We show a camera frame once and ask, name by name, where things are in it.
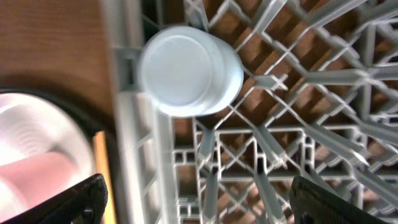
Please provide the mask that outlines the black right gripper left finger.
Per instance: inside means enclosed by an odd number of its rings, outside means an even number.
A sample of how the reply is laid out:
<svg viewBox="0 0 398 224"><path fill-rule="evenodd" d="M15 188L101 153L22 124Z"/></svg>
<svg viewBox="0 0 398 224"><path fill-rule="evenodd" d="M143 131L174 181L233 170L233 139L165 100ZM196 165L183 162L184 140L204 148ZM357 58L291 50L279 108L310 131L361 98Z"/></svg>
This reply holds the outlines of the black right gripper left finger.
<svg viewBox="0 0 398 224"><path fill-rule="evenodd" d="M102 174L97 173L4 223L100 223L107 202L105 179Z"/></svg>

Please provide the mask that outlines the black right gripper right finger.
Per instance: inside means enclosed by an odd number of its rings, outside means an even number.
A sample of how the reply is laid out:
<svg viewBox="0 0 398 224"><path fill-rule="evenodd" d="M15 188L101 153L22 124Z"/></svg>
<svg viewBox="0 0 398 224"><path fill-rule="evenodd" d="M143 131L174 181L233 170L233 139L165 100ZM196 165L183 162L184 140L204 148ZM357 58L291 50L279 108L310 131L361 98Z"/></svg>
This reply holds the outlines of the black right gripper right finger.
<svg viewBox="0 0 398 224"><path fill-rule="evenodd" d="M301 176L293 179L289 202L295 224L387 224Z"/></svg>

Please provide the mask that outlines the grey round plate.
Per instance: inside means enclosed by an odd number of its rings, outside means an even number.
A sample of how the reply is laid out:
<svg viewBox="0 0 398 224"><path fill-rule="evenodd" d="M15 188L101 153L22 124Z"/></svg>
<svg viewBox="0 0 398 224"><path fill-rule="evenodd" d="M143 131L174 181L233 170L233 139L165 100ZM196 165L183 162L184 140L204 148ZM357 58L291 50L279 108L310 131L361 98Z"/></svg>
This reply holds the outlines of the grey round plate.
<svg viewBox="0 0 398 224"><path fill-rule="evenodd" d="M1 94L1 166L48 152L76 164L77 183L95 173L91 144L66 112L38 96Z"/></svg>

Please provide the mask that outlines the pink cup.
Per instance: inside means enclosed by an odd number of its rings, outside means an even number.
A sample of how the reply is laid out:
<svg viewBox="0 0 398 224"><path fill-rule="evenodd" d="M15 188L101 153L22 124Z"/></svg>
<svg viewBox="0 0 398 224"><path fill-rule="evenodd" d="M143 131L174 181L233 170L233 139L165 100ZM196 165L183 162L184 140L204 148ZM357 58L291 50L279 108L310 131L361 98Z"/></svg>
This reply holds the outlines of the pink cup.
<svg viewBox="0 0 398 224"><path fill-rule="evenodd" d="M76 164L48 152L1 166L1 221L50 199L78 182Z"/></svg>

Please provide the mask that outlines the wooden chopstick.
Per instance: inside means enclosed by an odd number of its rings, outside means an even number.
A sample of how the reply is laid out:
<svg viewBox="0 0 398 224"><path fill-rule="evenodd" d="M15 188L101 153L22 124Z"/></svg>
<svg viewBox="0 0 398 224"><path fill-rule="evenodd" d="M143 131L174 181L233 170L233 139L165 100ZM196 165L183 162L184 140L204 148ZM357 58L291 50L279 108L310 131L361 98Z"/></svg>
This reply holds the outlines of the wooden chopstick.
<svg viewBox="0 0 398 224"><path fill-rule="evenodd" d="M104 224L117 224L116 209L114 204L113 187L109 169L106 135L99 131L93 136L93 149L95 154L96 171L103 175L108 188L108 202L103 215Z"/></svg>

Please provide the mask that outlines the blue cup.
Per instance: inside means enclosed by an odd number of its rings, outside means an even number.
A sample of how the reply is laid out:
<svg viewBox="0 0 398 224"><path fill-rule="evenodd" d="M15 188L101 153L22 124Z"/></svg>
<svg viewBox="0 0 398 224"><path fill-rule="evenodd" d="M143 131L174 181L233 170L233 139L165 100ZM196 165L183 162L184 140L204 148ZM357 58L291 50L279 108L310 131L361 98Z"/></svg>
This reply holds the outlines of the blue cup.
<svg viewBox="0 0 398 224"><path fill-rule="evenodd" d="M243 79L241 59L228 43L189 26L158 32L144 46L137 66L137 81L158 109L180 118L225 109Z"/></svg>

